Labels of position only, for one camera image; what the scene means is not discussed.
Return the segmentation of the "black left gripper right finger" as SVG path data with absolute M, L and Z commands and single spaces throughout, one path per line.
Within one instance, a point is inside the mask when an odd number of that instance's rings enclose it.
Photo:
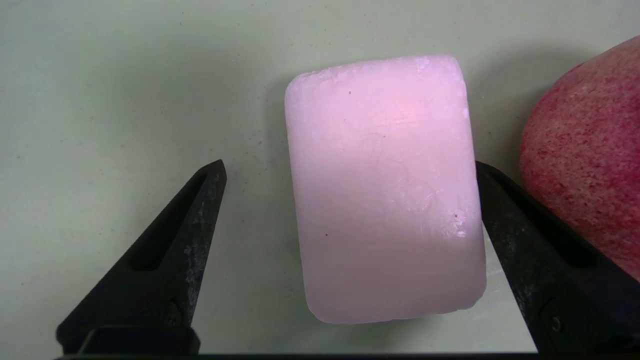
M 484 227 L 541 354 L 638 354 L 640 285 L 497 168 L 477 162 Z

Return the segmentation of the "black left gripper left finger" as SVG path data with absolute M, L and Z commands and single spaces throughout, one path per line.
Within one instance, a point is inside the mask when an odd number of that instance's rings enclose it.
M 201 167 L 55 331 L 65 356 L 196 356 L 192 329 L 227 174 Z

